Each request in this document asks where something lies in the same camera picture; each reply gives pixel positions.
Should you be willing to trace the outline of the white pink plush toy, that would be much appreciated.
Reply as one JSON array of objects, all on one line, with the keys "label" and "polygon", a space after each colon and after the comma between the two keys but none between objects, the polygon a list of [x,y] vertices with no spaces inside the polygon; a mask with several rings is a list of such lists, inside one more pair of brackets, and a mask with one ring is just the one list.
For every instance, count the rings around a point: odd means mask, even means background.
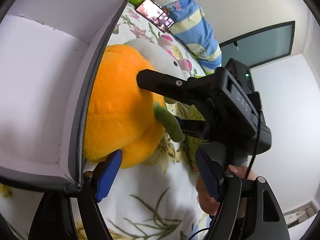
[{"label": "white pink plush toy", "polygon": [[169,74],[182,80],[187,80],[190,77],[189,71],[185,67],[189,67],[191,62],[188,59],[175,59],[158,44],[137,38],[127,41],[125,45],[135,48],[160,73]]}]

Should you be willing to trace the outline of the orange pumpkin plush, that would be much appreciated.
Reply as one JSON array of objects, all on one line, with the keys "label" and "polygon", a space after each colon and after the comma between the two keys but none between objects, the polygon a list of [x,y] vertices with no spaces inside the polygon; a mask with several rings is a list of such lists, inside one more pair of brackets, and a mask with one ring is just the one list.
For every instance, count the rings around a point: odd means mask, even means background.
[{"label": "orange pumpkin plush", "polygon": [[145,69],[154,68],[135,48],[115,44],[105,49],[86,117],[87,160],[105,161],[112,152],[121,150],[121,168],[130,168],[154,153],[164,133],[174,142],[183,140],[164,96],[138,87],[137,75]]}]

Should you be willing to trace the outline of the green watermelon plush cushion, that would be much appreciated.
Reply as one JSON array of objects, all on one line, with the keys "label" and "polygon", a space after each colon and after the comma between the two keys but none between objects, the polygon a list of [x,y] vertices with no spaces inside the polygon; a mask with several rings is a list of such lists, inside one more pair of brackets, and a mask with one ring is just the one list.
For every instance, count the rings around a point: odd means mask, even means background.
[{"label": "green watermelon plush cushion", "polygon": [[[168,106],[168,110],[183,121],[204,121],[204,117],[194,105],[188,106],[169,98],[165,98],[165,102]],[[165,132],[162,142],[164,143],[163,151],[170,161],[179,163],[183,160],[191,166],[194,172],[198,172],[195,162],[195,152],[200,143],[205,142],[204,139],[185,135],[183,141],[178,143],[178,147],[175,147],[168,133]]]}]

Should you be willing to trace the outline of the blue cartoon striped quilt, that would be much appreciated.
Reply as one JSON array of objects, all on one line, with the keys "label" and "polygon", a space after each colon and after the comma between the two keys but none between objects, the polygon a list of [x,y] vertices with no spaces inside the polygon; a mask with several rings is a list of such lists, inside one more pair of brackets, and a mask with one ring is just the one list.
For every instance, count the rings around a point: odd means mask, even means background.
[{"label": "blue cartoon striped quilt", "polygon": [[[139,6],[145,0],[130,0]],[[169,31],[195,56],[204,73],[209,75],[221,67],[222,53],[214,30],[194,0],[151,0],[162,7],[174,23]]]}]

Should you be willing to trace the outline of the white floral blanket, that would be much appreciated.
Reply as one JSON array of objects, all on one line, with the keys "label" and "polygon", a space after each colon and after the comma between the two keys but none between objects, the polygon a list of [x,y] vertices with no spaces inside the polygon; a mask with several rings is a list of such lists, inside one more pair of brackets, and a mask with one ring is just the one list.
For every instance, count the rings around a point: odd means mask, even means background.
[{"label": "white floral blanket", "polygon": [[[128,3],[108,45],[134,38],[156,41],[162,33]],[[188,59],[193,77],[205,76],[192,54],[174,39],[173,54]],[[174,143],[165,133],[150,159],[119,170],[99,209],[113,239],[188,239],[209,226],[195,190],[197,174],[185,141]],[[1,184],[1,215],[18,239],[28,239],[42,193]]]}]

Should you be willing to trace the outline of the smartphone with lit screen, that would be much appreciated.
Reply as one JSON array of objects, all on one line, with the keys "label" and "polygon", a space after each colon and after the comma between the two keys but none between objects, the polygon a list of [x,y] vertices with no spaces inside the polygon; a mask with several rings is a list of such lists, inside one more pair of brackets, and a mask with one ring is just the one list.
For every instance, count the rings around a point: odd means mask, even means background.
[{"label": "smartphone with lit screen", "polygon": [[163,32],[168,31],[174,24],[174,20],[168,15],[168,13],[152,0],[145,0],[142,2],[136,8],[136,12]]}]

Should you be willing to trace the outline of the dark green door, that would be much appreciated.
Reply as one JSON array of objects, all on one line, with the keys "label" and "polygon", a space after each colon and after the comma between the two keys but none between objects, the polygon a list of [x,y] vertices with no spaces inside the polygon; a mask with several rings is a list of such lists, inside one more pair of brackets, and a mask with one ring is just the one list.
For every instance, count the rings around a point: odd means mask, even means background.
[{"label": "dark green door", "polygon": [[295,26],[295,21],[278,23],[222,42],[222,66],[234,59],[253,68],[291,55]]}]

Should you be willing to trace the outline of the black cardboard box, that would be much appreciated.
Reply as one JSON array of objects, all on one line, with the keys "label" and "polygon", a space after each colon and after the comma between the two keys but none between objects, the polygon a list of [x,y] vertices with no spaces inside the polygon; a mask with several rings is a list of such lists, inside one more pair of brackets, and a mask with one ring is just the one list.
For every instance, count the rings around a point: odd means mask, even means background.
[{"label": "black cardboard box", "polygon": [[93,82],[128,0],[1,0],[1,182],[79,192]]}]

